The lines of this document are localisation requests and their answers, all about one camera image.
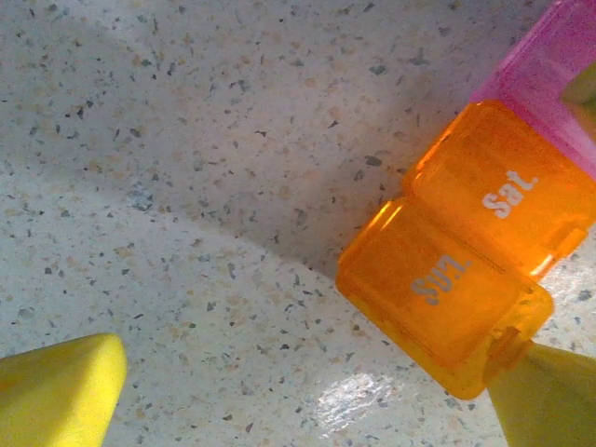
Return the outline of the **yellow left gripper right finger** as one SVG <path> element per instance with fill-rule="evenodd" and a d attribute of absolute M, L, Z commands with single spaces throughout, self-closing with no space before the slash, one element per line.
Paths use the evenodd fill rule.
<path fill-rule="evenodd" d="M 595 444 L 595 359 L 534 344 L 488 387 L 509 446 Z"/>

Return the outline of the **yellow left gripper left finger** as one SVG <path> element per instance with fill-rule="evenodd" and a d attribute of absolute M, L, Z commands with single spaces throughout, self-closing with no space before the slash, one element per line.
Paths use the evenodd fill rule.
<path fill-rule="evenodd" d="M 98 333 L 1 359 L 3 446 L 100 446 L 127 376 L 120 337 Z"/>

